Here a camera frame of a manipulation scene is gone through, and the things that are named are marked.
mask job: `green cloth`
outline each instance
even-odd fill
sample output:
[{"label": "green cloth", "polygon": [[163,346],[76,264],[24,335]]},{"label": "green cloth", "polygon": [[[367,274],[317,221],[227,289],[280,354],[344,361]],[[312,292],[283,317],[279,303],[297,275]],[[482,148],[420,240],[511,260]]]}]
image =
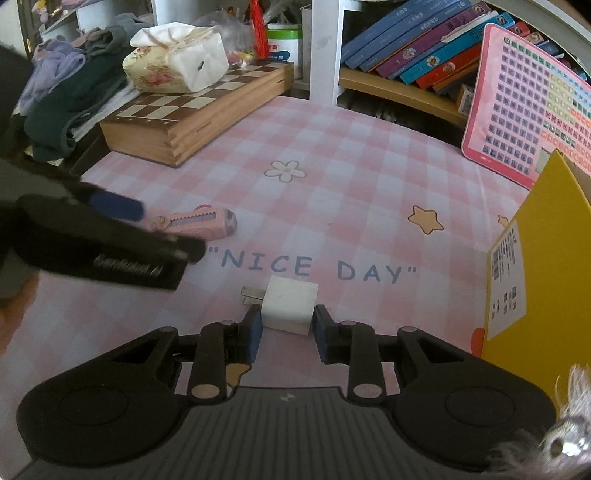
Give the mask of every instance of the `green cloth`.
[{"label": "green cloth", "polygon": [[57,160],[72,153],[76,142],[69,132],[125,86],[121,64],[132,51],[133,47],[126,47],[88,59],[77,73],[37,103],[25,121],[35,160]]}]

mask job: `white block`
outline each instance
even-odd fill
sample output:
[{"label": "white block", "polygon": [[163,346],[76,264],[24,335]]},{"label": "white block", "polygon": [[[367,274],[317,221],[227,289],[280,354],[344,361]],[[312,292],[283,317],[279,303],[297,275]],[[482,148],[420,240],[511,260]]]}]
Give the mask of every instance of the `white block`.
[{"label": "white block", "polygon": [[317,283],[271,277],[261,306],[263,325],[308,335],[317,295]]}]

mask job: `pink toy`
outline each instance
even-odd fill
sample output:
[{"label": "pink toy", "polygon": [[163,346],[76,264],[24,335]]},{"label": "pink toy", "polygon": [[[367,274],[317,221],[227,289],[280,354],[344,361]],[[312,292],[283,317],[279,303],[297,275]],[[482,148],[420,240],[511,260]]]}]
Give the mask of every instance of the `pink toy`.
[{"label": "pink toy", "polygon": [[156,217],[150,224],[152,231],[166,231],[196,236],[205,241],[232,235],[237,227],[236,214],[225,208],[200,205],[188,213],[175,213],[170,217]]}]

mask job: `pink checkered tablecloth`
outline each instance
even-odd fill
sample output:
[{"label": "pink checkered tablecloth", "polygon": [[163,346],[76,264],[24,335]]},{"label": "pink checkered tablecloth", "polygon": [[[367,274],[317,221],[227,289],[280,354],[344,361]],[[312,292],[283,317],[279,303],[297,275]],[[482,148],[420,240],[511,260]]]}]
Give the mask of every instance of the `pink checkered tablecloth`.
[{"label": "pink checkered tablecloth", "polygon": [[[150,214],[226,207],[238,231],[212,242],[173,293],[42,275],[0,358],[5,479],[29,460],[15,422],[28,390],[160,326],[183,335],[240,320],[242,286],[264,288],[272,274],[319,283],[318,302],[335,320],[390,335],[414,325],[469,350],[483,325],[499,216],[510,219],[527,194],[423,134],[283,97],[178,169],[110,153],[85,180],[142,200]],[[391,368],[385,373],[395,391]],[[346,377],[343,365],[320,363],[311,336],[267,329],[242,384],[345,385]]]}]

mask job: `hand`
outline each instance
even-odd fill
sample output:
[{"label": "hand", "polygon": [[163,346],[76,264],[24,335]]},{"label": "hand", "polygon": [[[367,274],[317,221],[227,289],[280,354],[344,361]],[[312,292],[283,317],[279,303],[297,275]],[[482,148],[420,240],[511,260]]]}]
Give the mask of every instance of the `hand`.
[{"label": "hand", "polygon": [[35,300],[39,275],[35,273],[21,292],[5,304],[0,304],[0,356],[4,355],[14,332],[21,326],[26,309]]}]

